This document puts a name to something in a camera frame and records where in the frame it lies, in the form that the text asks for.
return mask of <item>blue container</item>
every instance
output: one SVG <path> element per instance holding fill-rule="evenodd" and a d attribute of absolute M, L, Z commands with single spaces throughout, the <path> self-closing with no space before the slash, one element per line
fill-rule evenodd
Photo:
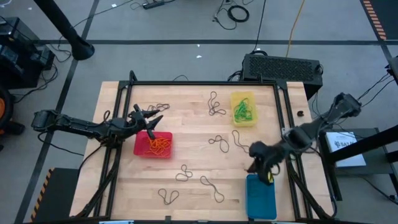
<path fill-rule="evenodd" d="M 246 213 L 249 218 L 275 220 L 275 184 L 267 186 L 257 174 L 249 174 L 246 177 Z"/>

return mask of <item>black metal frame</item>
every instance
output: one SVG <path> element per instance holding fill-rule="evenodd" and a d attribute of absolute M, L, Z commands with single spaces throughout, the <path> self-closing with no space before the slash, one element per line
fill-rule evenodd
<path fill-rule="evenodd" d="M 279 86 L 276 84 L 276 82 L 163 82 L 163 81 L 137 81 L 137 78 L 134 76 L 132 81 L 120 81 L 118 85 L 118 92 L 116 95 L 116 102 L 113 110 L 113 117 L 116 118 L 118 116 L 118 111 L 120 109 L 120 103 L 121 103 L 121 97 L 124 89 L 127 87 L 127 94 L 126 94 L 126 100 L 124 102 L 124 110 L 123 110 L 123 118 L 127 118 L 127 113 L 128 113 L 128 108 L 129 108 L 129 103 L 131 99 L 131 92 L 132 92 L 132 87 L 133 85 L 230 85 L 230 86 L 272 86 L 274 89 L 274 95 L 275 95 L 275 104 L 276 104 L 276 110 L 278 114 L 278 120 L 279 120 L 279 126 L 280 126 L 280 131 L 282 134 L 282 128 L 285 127 L 284 123 L 284 116 L 282 112 L 282 105 L 280 103 L 280 96 L 279 96 L 279 91 L 278 88 Z M 294 127 L 294 119 L 293 119 L 293 114 L 292 114 L 292 109 L 290 106 L 290 99 L 289 99 L 289 94 L 287 93 L 287 88 L 283 89 L 284 92 L 284 99 L 285 99 L 285 105 L 287 108 L 287 116 L 289 120 L 289 126 L 291 128 Z M 116 153 L 119 154 L 121 153 L 122 145 L 117 147 Z M 104 182 L 104 179 L 106 177 L 106 174 L 108 173 L 108 167 L 109 167 L 109 158 L 111 155 L 113 149 L 107 148 L 105 157 L 104 157 L 104 163 L 103 163 L 103 168 L 101 172 L 101 178 L 99 184 L 101 185 Z M 115 156 L 114 163 L 117 163 L 117 167 L 119 165 L 119 156 Z M 300 179 L 303 180 L 303 183 L 305 184 L 305 176 L 304 176 L 304 171 L 303 171 L 303 165 L 302 165 L 302 160 L 301 157 L 298 156 L 296 158 L 297 162 L 297 169 L 298 173 L 300 176 Z M 107 217 L 111 216 L 111 211 L 113 207 L 113 199 L 114 199 L 114 192 L 116 189 L 116 181 L 117 181 L 117 175 L 118 175 L 118 170 L 116 170 L 116 175 L 111 181 L 111 185 L 109 188 L 109 196 L 108 196 L 108 201 L 106 205 L 106 213 L 105 215 Z M 292 204 L 293 204 L 293 210 L 294 210 L 294 216 L 295 219 L 298 220 L 301 218 L 300 216 L 300 207 L 299 207 L 299 202 L 297 198 L 297 192 L 295 188 L 295 182 L 292 180 L 291 177 L 289 177 L 289 184 L 290 184 L 290 194 L 292 197 Z M 100 210 L 101 210 L 101 204 L 102 200 L 99 200 L 98 203 L 95 206 L 94 210 L 94 216 L 97 217 L 100 215 Z M 304 205 L 305 205 L 305 211 L 307 214 L 307 218 L 312 219 L 312 211 L 311 208 L 307 202 L 306 199 L 304 199 Z M 139 220 L 139 222 L 146 223 L 146 222 L 159 222 L 159 221 L 150 221 L 150 220 Z M 247 223 L 247 222 L 228 222 L 228 223 Z"/>

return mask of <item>red plastic bin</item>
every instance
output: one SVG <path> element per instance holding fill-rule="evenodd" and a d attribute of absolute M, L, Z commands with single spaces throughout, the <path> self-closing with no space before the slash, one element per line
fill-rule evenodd
<path fill-rule="evenodd" d="M 170 140 L 170 146 L 167 147 L 162 154 L 154 154 L 150 152 L 150 143 L 149 136 L 146 131 L 140 131 L 136 135 L 136 143 L 134 145 L 134 155 L 146 157 L 146 158 L 161 158 L 161 159 L 169 159 L 172 157 L 172 143 L 173 143 L 173 134 L 169 132 L 153 132 L 155 137 L 163 137 Z"/>

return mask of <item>orange and black striped tape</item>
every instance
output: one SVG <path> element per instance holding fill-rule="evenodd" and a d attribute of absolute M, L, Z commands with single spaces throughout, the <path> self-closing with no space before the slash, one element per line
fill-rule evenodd
<path fill-rule="evenodd" d="M 45 180 L 44 180 L 44 183 L 43 183 L 43 186 L 42 186 L 42 190 L 40 191 L 40 195 L 37 198 L 35 207 L 33 208 L 33 212 L 30 215 L 30 222 L 33 222 L 35 220 L 37 211 L 39 211 L 40 202 L 42 201 L 43 196 L 44 196 L 45 188 L 49 184 L 50 177 L 51 177 L 51 174 L 52 174 L 53 171 L 54 171 L 54 168 L 49 169 L 49 171 L 47 172 L 47 175 L 45 176 Z"/>
<path fill-rule="evenodd" d="M 376 13 L 372 7 L 372 4 L 368 0 L 363 0 L 363 4 L 365 5 L 366 11 L 372 19 L 372 23 L 376 28 L 377 33 L 379 34 L 380 39 L 386 40 L 386 33 L 384 32 L 383 26 L 381 25 L 379 18 L 377 18 Z"/>

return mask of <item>wooden table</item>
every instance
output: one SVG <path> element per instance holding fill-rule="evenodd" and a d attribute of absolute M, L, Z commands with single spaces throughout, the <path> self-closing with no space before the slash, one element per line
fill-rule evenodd
<path fill-rule="evenodd" d="M 93 121 L 103 120 L 106 110 L 113 110 L 118 82 L 103 82 L 99 93 Z M 302 83 L 288 83 L 289 96 L 293 113 L 304 111 L 304 117 L 294 114 L 296 125 L 311 121 Z M 208 114 L 207 101 L 210 92 L 216 91 L 220 108 L 227 111 L 226 115 Z M 259 120 L 251 128 L 235 128 L 232 125 L 229 105 L 230 94 L 234 91 L 253 91 Z M 280 140 L 274 91 L 271 86 L 133 86 L 130 102 L 137 103 L 146 109 L 156 103 L 169 103 L 170 109 L 161 112 L 164 115 L 157 125 L 156 131 L 173 133 L 173 156 L 171 159 L 144 159 L 133 154 L 135 136 L 123 144 L 118 180 L 113 201 L 112 219 L 131 220 L 164 220 L 170 215 L 172 220 L 248 220 L 245 211 L 245 180 L 247 169 L 252 163 L 241 148 L 234 144 L 232 130 L 241 134 L 241 143 L 250 145 L 261 140 L 266 144 L 274 144 Z M 123 110 L 121 102 L 119 114 Z M 287 126 L 285 103 L 281 102 L 284 121 Z M 219 144 L 209 144 L 208 140 L 220 134 L 229 142 L 229 152 L 220 151 Z M 85 156 L 98 147 L 98 142 L 89 140 Z M 98 188 L 105 150 L 98 151 L 83 166 L 70 215 L 76 215 L 93 196 Z M 330 195 L 323 172 L 322 162 L 315 154 L 302 156 L 307 186 L 318 203 L 329 214 L 333 213 Z M 182 164 L 193 172 L 187 182 L 177 182 L 176 174 L 181 172 Z M 286 166 L 280 165 L 280 174 L 275 176 L 275 197 L 277 219 L 294 221 L 292 199 Z M 200 183 L 205 175 L 210 182 L 225 196 L 222 203 L 214 199 L 213 188 Z M 164 205 L 158 195 L 159 189 L 167 190 L 167 198 L 173 190 L 180 193 L 171 205 Z M 297 188 L 300 202 L 300 213 L 305 217 L 302 205 L 302 194 Z M 104 193 L 101 214 L 104 214 L 108 193 Z"/>

